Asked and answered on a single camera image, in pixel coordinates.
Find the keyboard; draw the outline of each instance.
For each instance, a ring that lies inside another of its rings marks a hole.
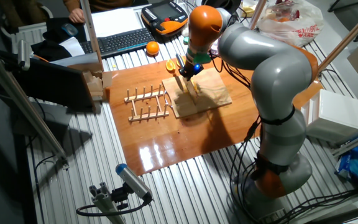
[[[147,28],[98,38],[102,58],[143,49],[150,41],[154,41],[154,38]],[[86,54],[93,52],[90,41],[81,43],[81,47]]]

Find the black clamp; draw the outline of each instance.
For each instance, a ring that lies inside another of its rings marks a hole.
[[[280,175],[280,173],[288,170],[288,166],[276,165],[262,158],[259,152],[257,153],[257,157],[255,158],[255,164],[257,169],[250,176],[252,180],[257,180],[261,178],[268,169],[277,175]]]
[[[288,115],[286,118],[284,119],[275,119],[273,121],[269,121],[264,119],[263,117],[260,117],[260,120],[265,123],[265,124],[271,124],[271,125],[282,125],[284,122],[288,121],[290,118],[292,118],[292,116],[295,114],[295,106],[292,105],[292,111],[290,113],[290,115]]]

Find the person's hand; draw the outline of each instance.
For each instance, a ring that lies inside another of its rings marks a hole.
[[[82,11],[82,9],[72,10],[72,12],[68,16],[68,18],[74,23],[84,23],[85,22],[84,12]]]

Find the wooden board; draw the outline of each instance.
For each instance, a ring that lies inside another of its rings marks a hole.
[[[196,85],[197,97],[192,100],[185,88],[180,89],[175,77],[162,80],[171,99],[170,104],[176,118],[182,118],[209,109],[228,105],[232,102],[226,86],[215,68],[203,70],[191,78]]]
[[[220,60],[215,60],[218,68]],[[165,61],[141,67],[109,72],[112,86],[108,88],[109,104],[127,165],[137,174],[151,172],[187,159],[241,142],[258,116],[251,92],[226,72],[220,77],[230,94],[232,103],[185,118],[174,116],[128,122],[132,105],[125,103],[127,89],[140,86],[159,86],[172,77],[165,69]],[[213,64],[204,65],[205,69]],[[253,71],[241,70],[251,78]],[[303,106],[322,86],[314,82],[294,99],[297,108]],[[136,107],[157,106],[155,98],[136,101]]]

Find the white box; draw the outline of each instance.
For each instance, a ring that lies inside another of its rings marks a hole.
[[[327,90],[320,90],[301,112],[306,134],[334,143],[344,143],[358,136],[358,100]]]

